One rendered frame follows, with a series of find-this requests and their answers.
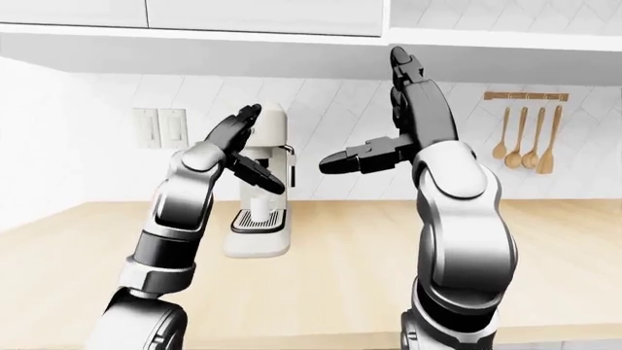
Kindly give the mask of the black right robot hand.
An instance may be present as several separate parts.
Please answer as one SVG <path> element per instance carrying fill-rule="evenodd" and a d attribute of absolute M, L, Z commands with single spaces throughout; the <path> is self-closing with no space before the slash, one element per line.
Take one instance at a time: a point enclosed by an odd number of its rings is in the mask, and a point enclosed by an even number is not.
<path fill-rule="evenodd" d="M 413 162 L 417 154 L 439 142 L 456 141 L 451 109 L 435 81 L 424 77 L 420 61 L 400 46 L 390 52 L 393 86 L 390 99 L 397 138 L 367 140 L 363 145 L 322 159 L 322 174 L 370 174 Z"/>

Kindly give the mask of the white espresso coffee machine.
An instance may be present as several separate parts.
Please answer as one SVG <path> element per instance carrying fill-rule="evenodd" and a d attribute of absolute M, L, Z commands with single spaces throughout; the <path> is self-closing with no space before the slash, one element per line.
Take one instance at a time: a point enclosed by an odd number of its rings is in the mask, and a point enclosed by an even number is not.
<path fill-rule="evenodd" d="M 286 189 L 295 186 L 295 152 L 288 145 L 288 117 L 280 104 L 261 104 L 261 113 L 242 154 L 271 171 Z M 257 194 L 271 195 L 272 212 L 270 219 L 264 223 L 255 223 L 251 219 L 250 200 Z M 239 195 L 240 210 L 225 238 L 225 256 L 232 259 L 266 259 L 287 253 L 292 232 L 288 194 L 273 194 L 242 182 Z"/>

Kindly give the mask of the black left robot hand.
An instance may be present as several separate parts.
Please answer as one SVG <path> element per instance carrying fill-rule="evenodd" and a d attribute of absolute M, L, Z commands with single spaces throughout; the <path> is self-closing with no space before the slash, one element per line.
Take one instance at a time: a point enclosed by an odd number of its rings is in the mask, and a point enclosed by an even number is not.
<path fill-rule="evenodd" d="M 273 194 L 283 194 L 286 188 L 281 180 L 256 160 L 241 154 L 260 112 L 259 104 L 243 107 L 235 116 L 228 116 L 217 124 L 205 140 L 223 151 L 225 168 L 235 177 L 250 186 L 258 186 Z"/>

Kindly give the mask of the small wooden spoon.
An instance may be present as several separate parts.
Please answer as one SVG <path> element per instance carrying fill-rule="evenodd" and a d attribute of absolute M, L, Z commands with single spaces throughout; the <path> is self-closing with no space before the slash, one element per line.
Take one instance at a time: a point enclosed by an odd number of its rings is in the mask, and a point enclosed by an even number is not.
<path fill-rule="evenodd" d="M 501 139 L 500 139 L 500 142 L 498 142 L 498 144 L 495 146 L 495 148 L 492 151 L 492 157 L 494 159 L 504 159 L 506 155 L 505 135 L 507 131 L 509 117 L 510 117 L 510 107 L 506 107 L 503 113 Z"/>

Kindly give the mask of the wooden utensil wall rack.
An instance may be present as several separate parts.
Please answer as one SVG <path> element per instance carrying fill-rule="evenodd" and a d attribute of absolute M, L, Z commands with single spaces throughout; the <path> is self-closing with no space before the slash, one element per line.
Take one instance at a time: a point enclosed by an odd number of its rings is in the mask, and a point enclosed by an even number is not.
<path fill-rule="evenodd" d="M 484 92 L 484 101 L 492 101 L 495 99 L 545 100 L 566 102 L 569 101 L 570 95 L 565 92 Z"/>

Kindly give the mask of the wooden spatula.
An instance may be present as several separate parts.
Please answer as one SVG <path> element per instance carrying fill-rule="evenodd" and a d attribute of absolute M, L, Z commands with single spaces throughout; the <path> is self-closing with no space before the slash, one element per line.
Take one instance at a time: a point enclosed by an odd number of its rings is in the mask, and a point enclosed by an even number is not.
<path fill-rule="evenodd" d="M 551 174 L 554 166 L 554 156 L 553 149 L 555 145 L 555 141 L 557 138 L 559 126 L 561 123 L 561 118 L 563 115 L 563 106 L 558 105 L 554 111 L 553 122 L 551 125 L 551 133 L 548 146 L 544 153 L 542 154 L 537 166 L 536 173 L 537 174 Z"/>

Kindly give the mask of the white wall switch plate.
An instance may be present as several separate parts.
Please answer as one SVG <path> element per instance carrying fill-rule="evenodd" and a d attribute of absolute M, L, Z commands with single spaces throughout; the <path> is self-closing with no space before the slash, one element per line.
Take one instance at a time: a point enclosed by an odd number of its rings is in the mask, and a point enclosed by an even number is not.
<path fill-rule="evenodd" d="M 161 146 L 157 109 L 132 110 L 132 119 L 140 148 L 158 149 Z"/>
<path fill-rule="evenodd" d="M 184 149 L 188 146 L 186 110 L 158 110 L 160 140 L 162 148 Z"/>

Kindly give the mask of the white coffee cup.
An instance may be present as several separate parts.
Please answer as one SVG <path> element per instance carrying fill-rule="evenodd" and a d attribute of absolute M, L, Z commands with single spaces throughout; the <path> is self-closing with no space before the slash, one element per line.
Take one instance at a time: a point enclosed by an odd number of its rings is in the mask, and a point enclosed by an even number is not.
<path fill-rule="evenodd" d="M 257 194 L 251 197 L 250 214 L 255 223 L 264 223 L 270 219 L 272 201 L 270 194 Z"/>

